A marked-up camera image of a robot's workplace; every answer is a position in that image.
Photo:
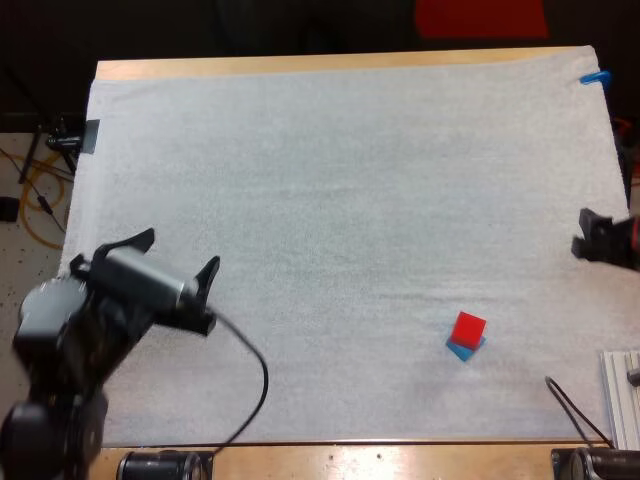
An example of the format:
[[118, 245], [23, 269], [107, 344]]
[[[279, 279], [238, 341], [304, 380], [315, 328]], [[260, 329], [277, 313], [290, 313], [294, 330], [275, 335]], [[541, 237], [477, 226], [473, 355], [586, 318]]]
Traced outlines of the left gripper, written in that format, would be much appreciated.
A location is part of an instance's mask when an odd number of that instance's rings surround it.
[[148, 255], [154, 242], [155, 230], [148, 228], [99, 246], [91, 260], [78, 255], [70, 263], [70, 273], [90, 294], [88, 313], [99, 338], [91, 369], [102, 381], [154, 325], [204, 337], [216, 325], [207, 300], [220, 257], [189, 277]]

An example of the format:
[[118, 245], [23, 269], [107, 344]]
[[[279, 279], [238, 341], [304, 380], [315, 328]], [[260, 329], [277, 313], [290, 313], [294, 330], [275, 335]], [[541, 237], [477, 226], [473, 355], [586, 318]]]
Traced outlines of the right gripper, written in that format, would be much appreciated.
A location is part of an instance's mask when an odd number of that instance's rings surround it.
[[577, 259], [639, 270], [638, 216], [614, 222], [611, 217], [583, 208], [579, 213], [579, 226], [584, 238], [574, 236], [571, 244], [571, 252]]

